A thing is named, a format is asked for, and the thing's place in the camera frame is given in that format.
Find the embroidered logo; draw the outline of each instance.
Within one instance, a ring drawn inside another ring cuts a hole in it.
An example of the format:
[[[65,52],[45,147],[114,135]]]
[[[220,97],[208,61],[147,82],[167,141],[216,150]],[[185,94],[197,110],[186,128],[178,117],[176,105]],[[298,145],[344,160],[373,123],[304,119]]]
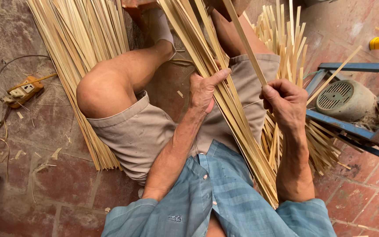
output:
[[[169,215],[168,220],[173,222],[182,222],[182,215]]]

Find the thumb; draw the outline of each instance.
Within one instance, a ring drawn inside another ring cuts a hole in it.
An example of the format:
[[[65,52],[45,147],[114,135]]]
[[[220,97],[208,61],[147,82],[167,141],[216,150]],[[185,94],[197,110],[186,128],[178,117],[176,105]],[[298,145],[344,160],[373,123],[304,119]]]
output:
[[[279,101],[282,99],[282,97],[280,97],[279,92],[269,85],[265,85],[262,87],[261,95],[273,107],[275,107],[275,105],[277,105],[277,103],[279,103]]]
[[[213,86],[216,86],[217,84],[219,84],[219,82],[226,79],[230,72],[231,72],[230,68],[222,69],[218,71],[217,73],[214,73],[213,76],[207,78],[207,82]]]

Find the bundle of bamboo strips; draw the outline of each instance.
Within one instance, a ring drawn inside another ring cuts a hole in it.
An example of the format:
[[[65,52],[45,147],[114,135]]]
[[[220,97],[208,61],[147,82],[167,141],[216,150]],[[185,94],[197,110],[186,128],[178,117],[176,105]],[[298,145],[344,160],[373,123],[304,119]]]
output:
[[[221,65],[226,65],[203,2],[202,0],[195,0],[195,2],[206,26],[213,52],[218,57]],[[209,50],[188,0],[159,0],[159,3],[192,57],[200,75],[202,77],[212,76],[218,71],[218,67],[214,62],[212,52]],[[276,173],[269,164],[265,153],[254,139],[230,76],[228,76],[226,82],[216,86],[214,99],[236,138],[261,194],[271,206],[277,207]]]
[[[79,111],[76,89],[96,63],[129,51],[120,1],[27,0],[97,170],[120,168]]]
[[[289,0],[290,20],[284,22],[284,5],[280,5],[280,1],[276,1],[276,14],[274,14],[273,6],[263,6],[263,12],[258,16],[257,24],[252,24],[253,30],[258,38],[264,42],[270,51],[280,55],[281,63],[278,69],[276,79],[287,78],[290,82],[297,86],[303,86],[303,74],[305,66],[305,57],[308,45],[305,44],[306,37],[303,37],[305,23],[300,26],[301,7],[297,8],[296,22],[293,21],[293,4]],[[332,78],[340,71],[340,69],[361,49],[358,47],[344,64],[327,80],[308,100],[311,102],[319,92],[331,81]],[[309,149],[309,165],[312,172],[319,175],[329,174],[330,168],[335,163],[339,163],[339,154],[342,153],[338,147],[334,145],[336,139],[352,146],[338,135],[330,132],[313,120],[307,119],[305,123],[307,134],[307,143]],[[261,148],[268,157],[273,170],[277,172],[281,161],[283,149],[283,136],[279,131],[278,125],[274,120],[274,116],[267,113],[265,124],[261,136]]]

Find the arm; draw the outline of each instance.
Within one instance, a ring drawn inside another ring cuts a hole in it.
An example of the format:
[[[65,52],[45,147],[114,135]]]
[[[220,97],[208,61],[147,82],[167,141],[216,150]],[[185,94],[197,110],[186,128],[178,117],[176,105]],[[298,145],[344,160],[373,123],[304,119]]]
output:
[[[142,198],[160,201],[171,190],[181,174],[203,119],[213,109],[214,86],[229,73],[230,69],[226,68],[205,79],[195,73],[191,75],[188,111],[150,168]]]
[[[307,97],[304,89],[287,79],[271,81],[262,89],[264,108],[274,113],[284,137],[276,177],[279,204],[304,202],[315,197],[305,134]]]

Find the blue shirt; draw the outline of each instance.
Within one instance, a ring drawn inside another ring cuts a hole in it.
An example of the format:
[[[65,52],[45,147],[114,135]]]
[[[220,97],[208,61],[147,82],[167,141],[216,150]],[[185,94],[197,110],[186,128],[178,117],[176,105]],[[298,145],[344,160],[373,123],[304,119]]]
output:
[[[212,210],[229,237],[336,236],[322,200],[286,201],[274,210],[253,189],[243,157],[215,140],[206,155],[187,159],[160,202],[113,208],[102,236],[205,236]]]

